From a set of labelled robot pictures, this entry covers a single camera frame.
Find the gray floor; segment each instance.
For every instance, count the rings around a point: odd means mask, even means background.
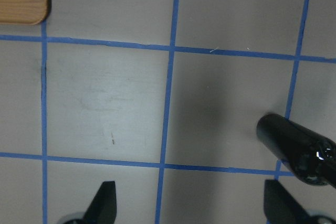
[[[117,224],[265,224],[279,174],[336,218],[336,191],[255,136],[273,111],[336,139],[336,2],[305,1],[52,0],[43,25],[1,25],[2,219],[60,224],[115,180]]]

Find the black cylindrical object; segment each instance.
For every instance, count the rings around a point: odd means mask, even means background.
[[[277,114],[259,120],[257,135],[298,179],[336,188],[336,145],[329,138]]]

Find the floor tile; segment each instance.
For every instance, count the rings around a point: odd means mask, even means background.
[[[294,54],[303,0],[180,0],[179,46]]]
[[[48,154],[159,162],[168,53],[49,44]]]
[[[265,179],[271,177],[167,169],[160,224],[266,223]]]
[[[336,65],[300,62],[290,119],[336,141]]]
[[[41,25],[0,25],[0,35],[41,36]]]
[[[0,152],[41,154],[41,44],[0,48]]]
[[[48,35],[170,43],[173,0],[52,0]]]
[[[291,70],[291,61],[176,54],[166,162],[274,170],[256,125],[285,113]]]
[[[103,181],[115,181],[115,224],[154,223],[158,169],[48,163],[48,223],[82,217]]]
[[[325,215],[336,219],[336,199],[333,187],[311,186],[295,177],[280,177],[281,184],[310,215]]]
[[[2,223],[42,224],[42,163],[0,157]]]
[[[303,55],[335,58],[336,3],[334,0],[310,0],[302,44]]]

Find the blue tape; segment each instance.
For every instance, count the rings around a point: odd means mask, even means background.
[[[119,41],[96,40],[96,39],[77,39],[66,37],[48,37],[48,42],[79,44],[79,45],[103,45],[108,47],[135,48],[135,49],[148,49],[148,50],[160,50],[160,51],[169,51],[170,49],[170,46],[162,46],[162,45],[143,45],[132,42],[119,42]]]
[[[0,157],[35,159],[35,160],[41,160],[42,159],[41,155],[21,154],[21,153],[8,153],[8,152],[0,152]]]
[[[166,156],[166,146],[167,146],[167,132],[168,132],[168,121],[169,121],[171,87],[172,87],[172,79],[173,79],[173,64],[174,64],[174,54],[175,54],[178,11],[179,11],[179,0],[174,0],[173,14],[172,14],[172,26],[171,26],[171,38],[170,38],[170,52],[169,52],[169,62],[168,62],[168,70],[167,70],[166,95],[165,95],[164,116],[163,116],[163,127],[162,127],[162,143],[161,143],[161,157],[160,157],[160,164],[162,165],[162,167],[159,170],[159,178],[157,181],[158,191],[157,191],[157,196],[156,196],[155,224],[160,223],[160,214],[161,214],[162,190],[163,190],[164,169],[165,169],[165,156]]]
[[[295,59],[293,55],[272,54],[272,53],[268,53],[268,52],[210,49],[210,48],[175,47],[175,51],[177,51],[177,52],[191,52],[191,53],[194,53],[194,54],[243,56],[243,57],[280,59],[280,60],[294,60]]]
[[[42,123],[42,209],[43,224],[48,223],[48,161],[47,161],[47,24],[41,24],[41,123]]]
[[[197,165],[174,165],[166,164],[166,169],[176,170],[201,170],[206,172],[221,172],[221,173],[246,173],[246,174],[258,174],[258,175],[275,175],[275,170],[261,170],[261,169],[246,169],[236,167],[216,167],[216,166],[197,166]],[[290,172],[281,173],[282,176],[291,176]]]
[[[49,161],[69,162],[69,163],[82,163],[82,164],[99,164],[99,165],[120,165],[120,166],[135,166],[135,167],[153,167],[160,168],[159,163],[146,163],[146,162],[133,162],[133,161],[116,161],[106,159],[91,159],[79,157],[58,157],[48,156]]]
[[[336,58],[325,58],[325,57],[318,57],[318,56],[300,56],[300,61],[313,61],[313,62],[323,62],[323,63],[336,63]]]
[[[0,35],[0,40],[41,42],[42,38],[37,36]]]
[[[299,61],[301,59],[301,50],[302,50],[302,41],[303,36],[305,34],[305,25],[307,20],[307,14],[308,14],[308,7],[309,7],[309,0],[304,0],[303,9],[302,9],[302,15],[301,15],[301,22],[300,22],[300,29],[299,29],[299,35],[298,35],[298,41],[296,46],[296,52],[295,52],[295,61],[293,64],[293,71],[290,81],[290,87],[288,92],[288,99],[287,99],[287,106],[286,106],[286,115],[285,117],[288,119],[290,117],[290,111],[293,103],[293,96],[294,96],[294,90],[295,90],[295,84],[297,79],[297,72],[299,69]]]

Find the black plastic part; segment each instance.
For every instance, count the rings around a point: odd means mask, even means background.
[[[336,224],[326,216],[310,217],[277,180],[266,180],[264,213],[272,224]]]
[[[336,188],[336,145],[329,138],[277,114],[259,120],[257,135],[298,179]]]
[[[117,217],[115,182],[103,182],[82,219],[64,224],[113,224]]]

